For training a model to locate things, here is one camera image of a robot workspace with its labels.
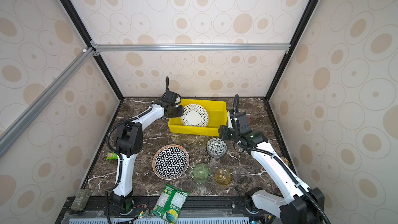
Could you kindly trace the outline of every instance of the green snack bag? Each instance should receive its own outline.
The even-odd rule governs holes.
[[[163,192],[160,194],[156,206],[152,210],[152,213],[167,222],[176,224],[181,207],[188,195],[189,192],[182,191],[170,184],[166,184]]]
[[[107,161],[107,160],[109,160],[109,159],[117,159],[116,153],[108,152],[108,155],[106,156],[105,161]]]

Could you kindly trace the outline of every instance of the dark marble surface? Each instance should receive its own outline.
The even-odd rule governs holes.
[[[125,99],[117,113],[116,122],[144,111],[152,100],[152,98]],[[208,100],[225,101],[227,110],[231,109],[233,104],[233,98],[211,98]],[[262,131],[281,156],[262,100],[241,98],[239,111],[246,112],[252,129]],[[213,159],[206,153],[206,143],[212,137],[171,133],[167,123],[167,118],[160,118],[144,131],[144,145],[136,158],[132,177],[133,195],[159,195],[166,183],[188,191],[190,195],[198,196],[236,195],[235,186],[239,188],[241,194],[254,187],[262,187],[271,194],[281,195],[279,189],[261,165],[246,152],[242,154],[236,152],[232,146],[232,141],[226,142],[227,154],[224,157]],[[189,168],[184,175],[175,180],[162,180],[155,175],[152,169],[153,156],[161,147],[168,144],[183,146],[190,157]],[[105,195],[105,190],[115,183],[117,160],[105,161],[107,152],[108,149],[104,145],[86,185],[86,189],[92,190],[93,196]],[[203,184],[198,184],[192,177],[193,167],[198,163],[207,164],[210,168],[210,176]],[[215,182],[214,172],[218,168],[226,168],[232,173],[230,185],[221,187]]]

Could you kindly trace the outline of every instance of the yellow plastic bin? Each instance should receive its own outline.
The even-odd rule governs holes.
[[[181,100],[180,105],[183,107],[188,104],[198,104],[204,107],[209,114],[209,123],[206,127],[187,127],[181,122],[181,118],[170,118],[168,124],[170,132],[218,137],[218,128],[221,125],[226,125],[228,120],[226,116],[228,112],[226,110],[226,102],[194,99]]]

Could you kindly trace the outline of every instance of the cup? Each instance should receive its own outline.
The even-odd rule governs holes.
[[[198,183],[203,183],[209,177],[209,167],[207,167],[207,165],[203,163],[199,163],[193,168],[192,174],[195,181],[197,181]]]
[[[232,180],[231,172],[225,168],[220,168],[214,173],[214,180],[216,180],[219,185],[228,185]]]

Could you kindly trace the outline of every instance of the beige circle pattern wallpaper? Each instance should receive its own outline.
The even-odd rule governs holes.
[[[169,88],[183,97],[263,97],[284,50],[102,52],[125,97],[161,96]]]
[[[271,98],[334,224],[396,223],[398,0],[321,0]]]
[[[290,42],[308,0],[73,0],[99,44]]]
[[[90,57],[0,159],[0,223],[54,223],[119,101]]]
[[[83,47],[57,0],[0,0],[0,135]]]

